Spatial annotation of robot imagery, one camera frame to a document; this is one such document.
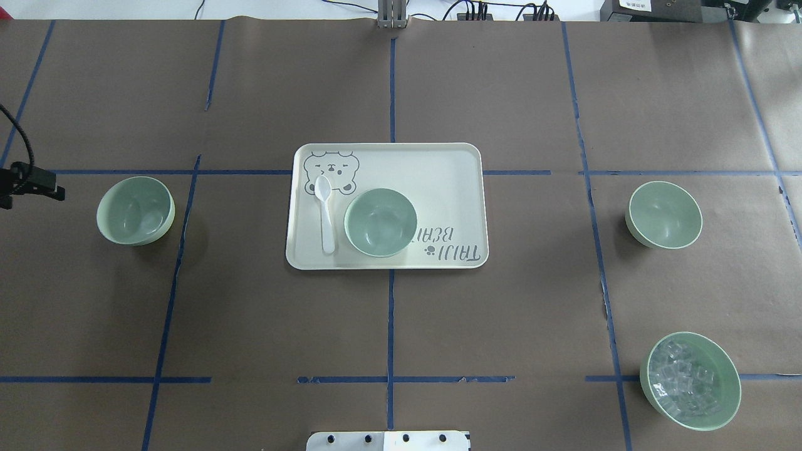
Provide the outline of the green bowl on tray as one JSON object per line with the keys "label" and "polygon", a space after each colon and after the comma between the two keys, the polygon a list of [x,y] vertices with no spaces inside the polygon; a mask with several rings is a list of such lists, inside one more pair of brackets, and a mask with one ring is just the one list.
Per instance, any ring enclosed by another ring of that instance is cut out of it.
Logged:
{"label": "green bowl on tray", "polygon": [[413,203],[393,189],[372,189],[346,208],[345,234],[352,246],[370,257],[392,257],[412,242],[418,215]]}

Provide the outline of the cream bear tray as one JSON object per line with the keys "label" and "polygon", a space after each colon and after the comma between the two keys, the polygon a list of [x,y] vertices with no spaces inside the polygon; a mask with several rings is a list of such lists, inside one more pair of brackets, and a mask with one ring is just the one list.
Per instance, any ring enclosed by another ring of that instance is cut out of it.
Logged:
{"label": "cream bear tray", "polygon": [[[321,245],[315,180],[332,194],[335,253]],[[370,257],[345,234],[346,208],[372,189],[404,194],[417,210],[412,242],[392,257]],[[473,269],[487,262],[481,154],[469,143],[309,143],[295,152],[286,255],[296,269]]]}

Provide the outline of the white plastic spoon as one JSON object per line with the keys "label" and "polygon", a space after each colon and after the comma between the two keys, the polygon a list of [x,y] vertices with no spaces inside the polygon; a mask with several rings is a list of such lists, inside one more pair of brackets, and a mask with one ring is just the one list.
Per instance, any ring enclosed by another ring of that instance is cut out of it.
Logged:
{"label": "white plastic spoon", "polygon": [[323,246],[323,253],[332,255],[335,253],[335,231],[333,230],[333,223],[331,220],[329,199],[332,194],[332,188],[329,180],[325,175],[317,176],[315,180],[315,197],[319,202],[319,211],[321,215],[321,245]]}

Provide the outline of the green bowl with ice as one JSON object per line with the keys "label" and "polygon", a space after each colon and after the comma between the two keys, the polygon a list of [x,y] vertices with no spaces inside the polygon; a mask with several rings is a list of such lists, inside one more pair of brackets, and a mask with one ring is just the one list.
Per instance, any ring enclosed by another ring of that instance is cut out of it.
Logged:
{"label": "green bowl with ice", "polygon": [[727,352],[696,332],[673,332],[644,356],[640,385],[662,416],[682,427],[710,432],[739,411],[742,386]]}

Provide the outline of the aluminium frame post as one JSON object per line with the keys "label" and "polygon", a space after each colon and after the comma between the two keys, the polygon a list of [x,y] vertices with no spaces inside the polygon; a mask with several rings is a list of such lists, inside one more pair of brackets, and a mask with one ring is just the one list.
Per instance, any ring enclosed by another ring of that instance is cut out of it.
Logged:
{"label": "aluminium frame post", "polygon": [[377,25],[379,29],[403,29],[409,25],[406,0],[379,0]]}

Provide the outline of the white pedestal column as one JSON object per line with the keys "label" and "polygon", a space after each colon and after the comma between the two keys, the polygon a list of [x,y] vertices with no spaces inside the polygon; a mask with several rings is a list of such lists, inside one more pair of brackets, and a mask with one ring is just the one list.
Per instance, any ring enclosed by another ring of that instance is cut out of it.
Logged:
{"label": "white pedestal column", "polygon": [[401,430],[312,433],[306,450],[471,450],[469,432]]}

